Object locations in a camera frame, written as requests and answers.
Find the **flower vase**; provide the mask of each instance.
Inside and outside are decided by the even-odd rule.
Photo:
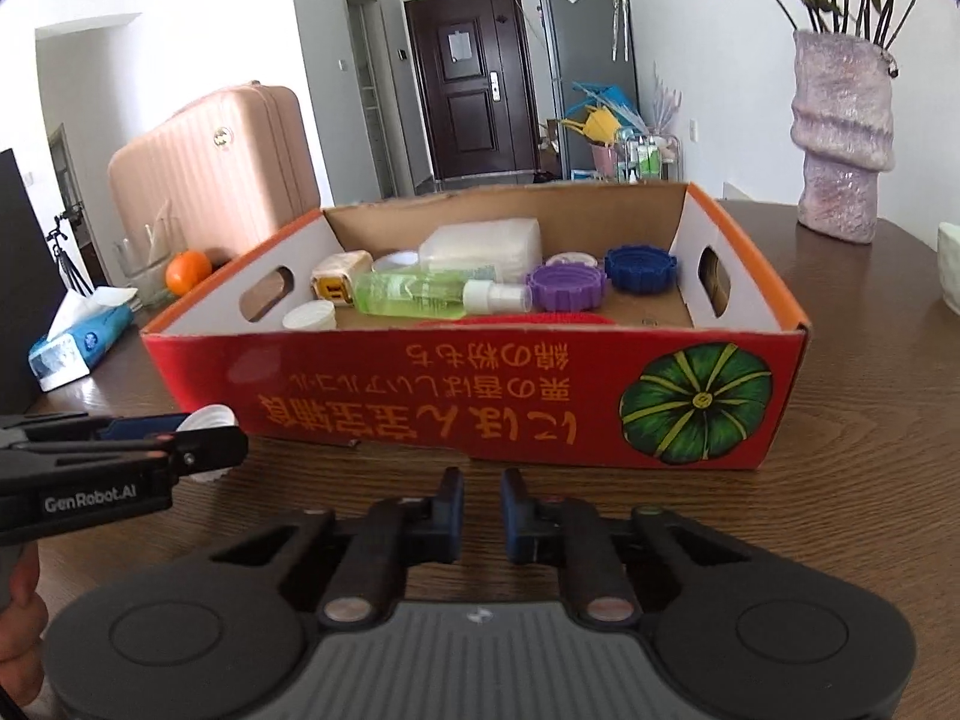
[[[803,148],[800,224],[854,244],[877,231],[877,180],[894,169],[892,57],[847,34],[797,31],[793,142]]]

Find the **floor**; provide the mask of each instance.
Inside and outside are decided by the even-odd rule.
[[[531,172],[504,172],[495,175],[468,175],[463,178],[448,178],[445,181],[436,181],[429,178],[416,187],[417,194],[434,194],[436,191],[459,191],[474,187],[498,186],[510,184],[522,186],[534,182],[534,173]]]

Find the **wooden table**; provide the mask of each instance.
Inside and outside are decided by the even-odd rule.
[[[604,514],[665,504],[689,517],[867,587],[893,601],[920,657],[899,720],[957,717],[960,676],[960,317],[940,298],[936,257],[890,223],[872,247],[819,237],[791,207],[732,203],[808,310],[813,342],[766,464],[758,472],[525,469],[534,494],[570,493]],[[116,415],[174,410],[136,332],[93,376],[40,410]],[[430,493],[449,464],[467,476],[459,565],[411,572],[412,597],[529,599],[555,591],[550,571],[503,554],[503,466],[452,452],[254,440],[216,485],[186,481],[170,512],[45,541],[40,590],[56,613],[125,572],[239,533],[276,512]]]

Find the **blue bottle cap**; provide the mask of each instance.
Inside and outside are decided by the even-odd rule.
[[[677,278],[677,258],[646,245],[612,248],[604,265],[613,285],[633,295],[665,292]]]

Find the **human hand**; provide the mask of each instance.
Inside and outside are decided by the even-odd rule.
[[[43,686],[40,634],[47,625],[47,605],[37,595],[40,552],[24,547],[10,578],[11,605],[0,613],[0,685],[21,707]]]

